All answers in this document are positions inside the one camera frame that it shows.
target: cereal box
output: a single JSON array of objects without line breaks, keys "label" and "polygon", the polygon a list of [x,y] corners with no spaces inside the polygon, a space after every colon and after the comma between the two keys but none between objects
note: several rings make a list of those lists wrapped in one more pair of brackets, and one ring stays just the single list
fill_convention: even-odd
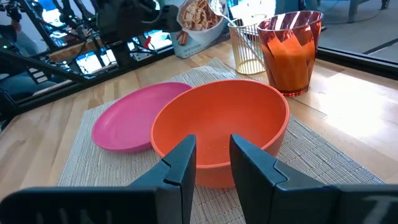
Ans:
[{"label": "cereal box", "polygon": [[[221,3],[228,7],[226,1]],[[177,21],[182,30],[170,33],[178,57],[187,58],[229,39],[228,21],[210,9],[208,0],[161,0],[160,5],[178,7]]]}]

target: person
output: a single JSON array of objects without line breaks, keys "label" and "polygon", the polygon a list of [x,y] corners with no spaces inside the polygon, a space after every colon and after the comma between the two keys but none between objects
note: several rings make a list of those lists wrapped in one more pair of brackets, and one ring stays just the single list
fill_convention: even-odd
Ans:
[{"label": "person", "polygon": [[[16,42],[22,30],[20,24],[22,15],[17,7],[9,10],[7,15],[11,18],[11,24],[0,25],[0,35],[18,48],[19,46]],[[35,92],[55,84],[55,82],[51,81],[36,84],[26,72],[24,66],[0,57],[0,88],[6,91],[14,100],[32,96]]]}]

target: cereal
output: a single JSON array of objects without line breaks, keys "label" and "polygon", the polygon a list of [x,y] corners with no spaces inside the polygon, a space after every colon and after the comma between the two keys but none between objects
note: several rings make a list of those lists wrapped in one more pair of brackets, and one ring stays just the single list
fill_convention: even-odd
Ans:
[{"label": "cereal", "polygon": [[209,6],[207,0],[196,0],[182,12],[182,25],[189,30],[210,29],[221,20]]}]

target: translucent red cup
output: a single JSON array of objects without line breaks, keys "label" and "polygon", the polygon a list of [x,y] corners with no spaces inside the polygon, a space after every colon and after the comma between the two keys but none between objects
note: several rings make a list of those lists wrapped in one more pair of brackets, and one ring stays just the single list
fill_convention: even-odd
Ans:
[{"label": "translucent red cup", "polygon": [[288,12],[257,27],[269,84],[284,96],[308,91],[322,18],[317,11]]}]

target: pink plate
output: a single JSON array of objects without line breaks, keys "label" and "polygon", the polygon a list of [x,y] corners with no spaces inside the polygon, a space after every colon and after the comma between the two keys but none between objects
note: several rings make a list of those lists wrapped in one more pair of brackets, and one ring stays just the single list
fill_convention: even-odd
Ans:
[{"label": "pink plate", "polygon": [[91,137],[107,150],[138,152],[149,149],[150,127],[157,113],[172,99],[192,87],[177,82],[160,83],[134,91],[110,106],[95,121]]}]

